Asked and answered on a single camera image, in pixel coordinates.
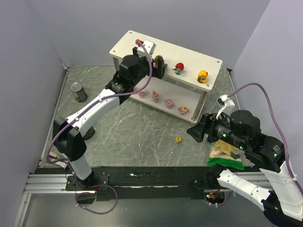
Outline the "red cherry toy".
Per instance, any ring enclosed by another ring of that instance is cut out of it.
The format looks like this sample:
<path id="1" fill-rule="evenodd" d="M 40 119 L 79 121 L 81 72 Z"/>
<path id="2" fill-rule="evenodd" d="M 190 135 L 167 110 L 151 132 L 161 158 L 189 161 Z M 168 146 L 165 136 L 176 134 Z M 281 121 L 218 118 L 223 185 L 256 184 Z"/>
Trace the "red cherry toy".
<path id="1" fill-rule="evenodd" d="M 184 64 L 179 62 L 175 65 L 175 67 L 172 69 L 176 75 L 180 75 L 182 71 L 184 70 Z"/>

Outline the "pink toy with green hat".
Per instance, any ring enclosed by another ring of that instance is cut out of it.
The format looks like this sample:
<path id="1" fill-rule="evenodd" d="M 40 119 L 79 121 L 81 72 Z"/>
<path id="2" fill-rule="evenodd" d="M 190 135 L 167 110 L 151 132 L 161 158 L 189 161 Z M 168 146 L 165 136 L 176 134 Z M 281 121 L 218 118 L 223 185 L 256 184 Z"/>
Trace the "pink toy with green hat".
<path id="1" fill-rule="evenodd" d="M 189 113 L 189 109 L 186 106 L 180 106 L 178 108 L 179 114 L 186 115 Z"/>

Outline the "pink white toy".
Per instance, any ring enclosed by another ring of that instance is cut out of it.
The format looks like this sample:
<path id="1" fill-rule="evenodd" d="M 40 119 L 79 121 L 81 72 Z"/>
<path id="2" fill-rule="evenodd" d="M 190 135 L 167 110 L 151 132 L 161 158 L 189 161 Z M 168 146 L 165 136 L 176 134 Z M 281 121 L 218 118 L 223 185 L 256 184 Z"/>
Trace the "pink white toy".
<path id="1" fill-rule="evenodd" d="M 152 91 L 151 99 L 154 103 L 159 101 L 159 94 L 156 91 Z"/>
<path id="2" fill-rule="evenodd" d="M 147 90 L 143 89 L 140 92 L 138 92 L 138 96 L 140 98 L 144 98 L 147 95 L 147 93 L 148 93 Z"/>

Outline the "pink toy with blue bows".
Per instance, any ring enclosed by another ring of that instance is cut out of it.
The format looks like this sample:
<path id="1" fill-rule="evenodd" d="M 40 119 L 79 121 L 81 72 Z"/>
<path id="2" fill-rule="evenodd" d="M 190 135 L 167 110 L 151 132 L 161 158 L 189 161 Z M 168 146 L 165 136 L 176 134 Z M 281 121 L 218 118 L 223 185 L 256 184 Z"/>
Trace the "pink toy with blue bows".
<path id="1" fill-rule="evenodd" d="M 165 99 L 164 100 L 164 103 L 165 103 L 165 106 L 168 108 L 168 109 L 171 109 L 174 107 L 174 102 L 173 100 L 171 99 Z"/>

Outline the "yellow duck burger toy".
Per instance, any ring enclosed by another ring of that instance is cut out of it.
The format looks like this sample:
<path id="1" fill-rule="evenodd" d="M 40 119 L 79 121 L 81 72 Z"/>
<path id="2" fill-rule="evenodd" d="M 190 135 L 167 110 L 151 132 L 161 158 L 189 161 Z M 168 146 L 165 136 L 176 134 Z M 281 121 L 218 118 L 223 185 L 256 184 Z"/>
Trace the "yellow duck burger toy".
<path id="1" fill-rule="evenodd" d="M 207 77 L 208 77 L 208 72 L 206 70 L 202 70 L 198 74 L 197 81 L 199 83 L 206 83 L 207 82 Z"/>

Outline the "olive brown pink toy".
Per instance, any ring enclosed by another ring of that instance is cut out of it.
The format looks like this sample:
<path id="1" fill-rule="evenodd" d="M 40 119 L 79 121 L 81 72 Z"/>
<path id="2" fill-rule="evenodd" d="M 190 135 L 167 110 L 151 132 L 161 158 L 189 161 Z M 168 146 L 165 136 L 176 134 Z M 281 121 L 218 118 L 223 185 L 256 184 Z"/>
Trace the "olive brown pink toy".
<path id="1" fill-rule="evenodd" d="M 158 62 L 156 60 L 154 60 L 154 64 L 153 65 L 154 65 L 154 68 L 156 68 L 156 69 L 158 68 Z"/>

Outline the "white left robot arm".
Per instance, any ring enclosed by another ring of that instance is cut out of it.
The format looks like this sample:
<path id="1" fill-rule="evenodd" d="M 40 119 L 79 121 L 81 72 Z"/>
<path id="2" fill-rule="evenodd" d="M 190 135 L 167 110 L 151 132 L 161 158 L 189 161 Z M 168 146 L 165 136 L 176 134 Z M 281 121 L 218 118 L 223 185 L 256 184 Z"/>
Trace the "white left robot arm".
<path id="1" fill-rule="evenodd" d="M 154 43 L 138 41 L 133 53 L 122 59 L 112 80 L 95 99 L 66 119 L 59 117 L 54 120 L 51 144 L 63 154 L 81 188 L 94 184 L 94 172 L 84 156 L 87 149 L 84 135 L 105 114 L 139 93 L 141 89 L 136 86 L 143 78 L 147 77 L 148 81 L 152 77 L 163 78 L 167 65 L 158 58 L 157 67 L 154 67 L 152 54 L 155 48 Z"/>

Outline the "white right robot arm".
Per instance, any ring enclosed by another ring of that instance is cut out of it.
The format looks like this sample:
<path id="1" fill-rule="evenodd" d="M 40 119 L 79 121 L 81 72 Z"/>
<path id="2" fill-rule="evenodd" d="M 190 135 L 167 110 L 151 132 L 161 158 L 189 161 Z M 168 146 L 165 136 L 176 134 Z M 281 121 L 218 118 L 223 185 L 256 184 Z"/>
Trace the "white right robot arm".
<path id="1" fill-rule="evenodd" d="M 203 114 L 196 125 L 187 129 L 187 134 L 196 142 L 202 142 L 206 135 L 210 143 L 221 140 L 242 150 L 265 175 L 272 189 L 244 180 L 221 164 L 215 164 L 206 173 L 209 186 L 228 188 L 251 201 L 277 227 L 303 225 L 303 195 L 288 172 L 284 144 L 261 132 L 259 118 L 247 110 L 231 115 Z"/>

